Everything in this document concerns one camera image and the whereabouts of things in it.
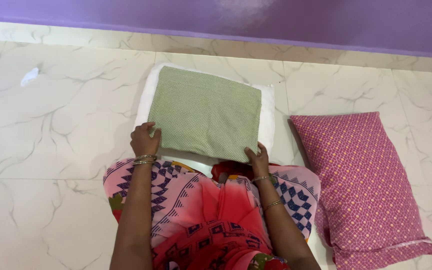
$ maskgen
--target hand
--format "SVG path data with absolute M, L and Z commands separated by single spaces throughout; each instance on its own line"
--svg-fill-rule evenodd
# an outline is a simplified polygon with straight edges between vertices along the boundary
M 244 149 L 244 153 L 246 153 L 246 156 L 248 156 L 249 161 L 251 162 L 254 177 L 269 176 L 268 152 L 266 147 L 260 142 L 258 142 L 258 147 L 261 150 L 261 153 L 255 154 L 251 149 L 249 149 L 249 147 Z
M 155 125 L 154 122 L 146 122 L 137 126 L 131 132 L 131 147 L 136 157 L 144 155 L 156 155 L 161 141 L 161 129 L 156 128 L 153 137 L 149 136 L 148 131 Z

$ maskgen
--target pillow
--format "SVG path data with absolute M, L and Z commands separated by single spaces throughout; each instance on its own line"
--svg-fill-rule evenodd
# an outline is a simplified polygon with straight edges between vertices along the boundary
M 229 80 L 172 63 L 153 67 L 135 126 L 156 122 L 161 147 L 248 162 L 244 147 L 273 147 L 274 89 Z
M 321 181 L 316 230 L 338 269 L 379 269 L 432 255 L 406 171 L 378 112 L 293 115 Z

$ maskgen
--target polka dot pillowcase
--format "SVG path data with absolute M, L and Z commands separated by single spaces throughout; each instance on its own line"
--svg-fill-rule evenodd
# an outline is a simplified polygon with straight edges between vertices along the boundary
M 317 231 L 338 269 L 432 255 L 406 171 L 378 112 L 291 116 L 321 181 Z

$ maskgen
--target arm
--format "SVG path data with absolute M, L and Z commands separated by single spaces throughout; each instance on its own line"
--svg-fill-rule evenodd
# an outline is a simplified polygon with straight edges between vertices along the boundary
M 269 158 L 266 148 L 258 143 L 261 153 L 257 155 L 246 148 L 244 151 L 252 163 L 254 177 L 269 176 Z M 269 204 L 278 201 L 279 195 L 269 179 L 254 182 L 259 189 L 259 196 L 263 209 Z M 271 206 L 264 212 L 268 227 L 269 238 L 277 256 L 286 259 L 293 270 L 320 270 L 311 249 L 304 240 L 301 231 L 286 211 L 284 204 L 279 203 Z
M 155 155 L 158 151 L 161 130 L 157 129 L 151 138 L 148 130 L 152 126 L 154 122 L 144 123 L 131 133 L 131 147 L 137 157 Z M 134 167 L 117 227 L 110 270 L 135 269 L 135 266 L 142 270 L 152 269 L 151 167 L 151 163 Z

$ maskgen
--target green checkered fabric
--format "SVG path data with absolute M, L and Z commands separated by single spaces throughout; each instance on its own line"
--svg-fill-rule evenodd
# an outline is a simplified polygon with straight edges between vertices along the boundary
M 244 148 L 258 150 L 260 113 L 259 89 L 165 66 L 148 122 L 161 128 L 163 148 L 247 163 Z

